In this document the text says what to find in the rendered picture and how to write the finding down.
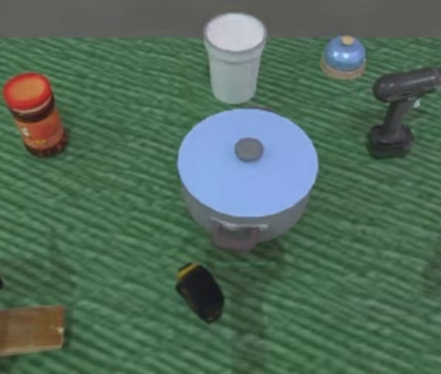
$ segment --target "gray wall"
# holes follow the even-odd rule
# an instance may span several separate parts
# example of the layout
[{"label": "gray wall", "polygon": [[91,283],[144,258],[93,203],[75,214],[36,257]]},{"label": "gray wall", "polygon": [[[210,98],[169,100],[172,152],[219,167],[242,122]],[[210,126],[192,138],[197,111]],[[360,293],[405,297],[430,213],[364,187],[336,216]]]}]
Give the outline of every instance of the gray wall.
[{"label": "gray wall", "polygon": [[0,0],[0,37],[195,37],[240,10],[273,37],[441,37],[441,0]]}]

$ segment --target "cup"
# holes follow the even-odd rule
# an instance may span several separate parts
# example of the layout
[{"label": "cup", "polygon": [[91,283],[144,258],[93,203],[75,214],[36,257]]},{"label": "cup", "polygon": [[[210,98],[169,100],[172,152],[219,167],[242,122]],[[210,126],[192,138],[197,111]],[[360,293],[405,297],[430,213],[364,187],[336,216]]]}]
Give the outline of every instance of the cup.
[{"label": "cup", "polygon": [[255,96],[266,39],[264,24],[249,14],[225,13],[208,22],[203,42],[217,100],[233,105]]}]

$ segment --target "pink handle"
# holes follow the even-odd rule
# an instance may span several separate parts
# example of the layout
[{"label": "pink handle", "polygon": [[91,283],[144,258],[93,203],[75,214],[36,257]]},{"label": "pink handle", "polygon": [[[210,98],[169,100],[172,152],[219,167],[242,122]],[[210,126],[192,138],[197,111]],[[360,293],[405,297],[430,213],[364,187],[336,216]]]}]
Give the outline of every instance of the pink handle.
[{"label": "pink handle", "polygon": [[248,252],[256,246],[259,239],[260,230],[258,228],[248,228],[249,236],[247,239],[229,238],[223,234],[226,230],[222,224],[213,224],[212,242],[219,248],[232,249],[238,252]]}]

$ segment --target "gray pot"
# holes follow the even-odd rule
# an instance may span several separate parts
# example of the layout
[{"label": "gray pot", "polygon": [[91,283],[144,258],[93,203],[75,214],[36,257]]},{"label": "gray pot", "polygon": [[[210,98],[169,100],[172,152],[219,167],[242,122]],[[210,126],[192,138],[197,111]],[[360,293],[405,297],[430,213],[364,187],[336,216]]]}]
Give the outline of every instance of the gray pot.
[{"label": "gray pot", "polygon": [[[260,128],[247,125],[244,129],[243,124],[252,121],[258,122]],[[275,133],[279,135],[270,133],[268,126],[277,129]],[[288,146],[276,146],[284,142],[273,138],[284,136],[287,128],[289,128],[287,136],[291,137]],[[265,141],[258,141],[257,136],[265,138]],[[278,155],[278,153],[292,154],[288,147],[293,147],[295,153],[301,153],[306,157],[299,160]],[[290,172],[282,173],[279,164],[271,164],[278,157],[282,163],[281,167],[289,168]],[[219,172],[216,172],[216,168],[211,170],[208,168],[209,160],[217,165]],[[240,252],[250,251],[258,242],[275,239],[298,223],[305,212],[310,189],[316,180],[317,168],[316,150],[307,135],[286,118],[259,109],[221,112],[200,122],[183,140],[178,157],[182,196],[192,218],[210,233],[216,246]],[[293,170],[307,171],[307,175],[292,176]],[[228,180],[231,171],[232,181]],[[216,179],[219,173],[227,177]],[[209,176],[212,178],[212,183],[217,181],[217,184],[209,185]],[[277,181],[272,180],[278,176],[287,177],[287,181],[281,181],[283,184],[281,187],[278,187]],[[260,183],[264,178],[267,178],[266,183],[270,185],[270,189],[264,183]],[[295,181],[302,188],[289,188],[288,180]],[[276,193],[272,196],[267,193],[260,195],[259,191],[252,189],[249,184],[251,181],[258,182],[258,185],[253,186],[254,189],[266,188]],[[240,185],[239,190],[236,189],[237,183]],[[226,189],[232,193],[221,198],[219,203],[217,197],[226,192]],[[290,195],[290,199],[288,196],[279,196],[278,192]],[[238,204],[233,204],[232,200],[238,200]],[[284,209],[277,209],[278,200],[282,200],[281,206],[285,206]],[[264,204],[272,207],[268,207],[267,210],[254,209],[262,208]],[[247,206],[248,209],[240,213],[236,210],[237,205]]]}]

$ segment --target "orange jar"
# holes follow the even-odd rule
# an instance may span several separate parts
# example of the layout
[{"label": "orange jar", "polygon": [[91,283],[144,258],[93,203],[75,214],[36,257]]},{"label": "orange jar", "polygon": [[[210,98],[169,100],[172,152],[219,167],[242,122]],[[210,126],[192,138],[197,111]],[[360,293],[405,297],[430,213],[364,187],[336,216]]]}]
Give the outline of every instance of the orange jar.
[{"label": "orange jar", "polygon": [[36,72],[14,76],[6,82],[2,94],[27,150],[47,157],[65,149],[68,134],[45,76]]}]

